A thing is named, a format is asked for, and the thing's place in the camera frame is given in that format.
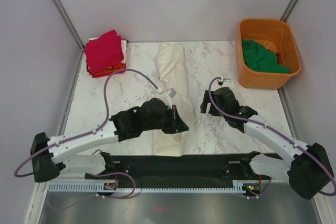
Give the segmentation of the cream white t shirt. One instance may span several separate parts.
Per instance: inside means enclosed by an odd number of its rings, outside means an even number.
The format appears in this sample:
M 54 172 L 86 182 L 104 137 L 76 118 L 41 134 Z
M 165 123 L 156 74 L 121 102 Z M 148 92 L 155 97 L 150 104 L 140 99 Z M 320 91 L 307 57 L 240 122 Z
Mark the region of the cream white t shirt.
M 189 130 L 178 134 L 153 132 L 153 154 L 157 156 L 182 156 L 185 145 L 192 130 L 194 130 L 195 113 L 191 101 L 184 47 L 180 44 L 161 43 L 154 57 L 157 71 L 156 85 L 163 89 L 173 88 L 176 95 L 173 104 L 182 121 Z

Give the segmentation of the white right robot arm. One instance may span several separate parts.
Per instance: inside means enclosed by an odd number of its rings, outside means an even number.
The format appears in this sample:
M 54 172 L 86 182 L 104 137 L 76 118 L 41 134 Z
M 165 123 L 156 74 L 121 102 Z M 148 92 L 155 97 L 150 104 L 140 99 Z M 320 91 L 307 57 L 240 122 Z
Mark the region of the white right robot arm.
M 281 132 L 254 109 L 240 105 L 230 88 L 206 90 L 200 110 L 223 117 L 230 127 L 259 140 L 279 156 L 252 151 L 241 160 L 240 172 L 245 178 L 265 175 L 289 184 L 304 199 L 313 198 L 328 183 L 335 183 L 323 146 L 309 145 Z

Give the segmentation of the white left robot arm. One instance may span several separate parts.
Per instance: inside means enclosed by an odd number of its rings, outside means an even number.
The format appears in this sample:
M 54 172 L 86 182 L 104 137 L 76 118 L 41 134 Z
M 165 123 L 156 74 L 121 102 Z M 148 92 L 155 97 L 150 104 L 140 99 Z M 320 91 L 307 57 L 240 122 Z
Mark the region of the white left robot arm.
M 160 130 L 177 134 L 189 130 L 175 105 L 167 106 L 153 98 L 141 106 L 118 112 L 105 124 L 78 135 L 48 137 L 44 132 L 35 135 L 30 154 L 34 181 L 48 182 L 66 169 L 65 161 L 88 149 L 139 137 L 145 131 Z

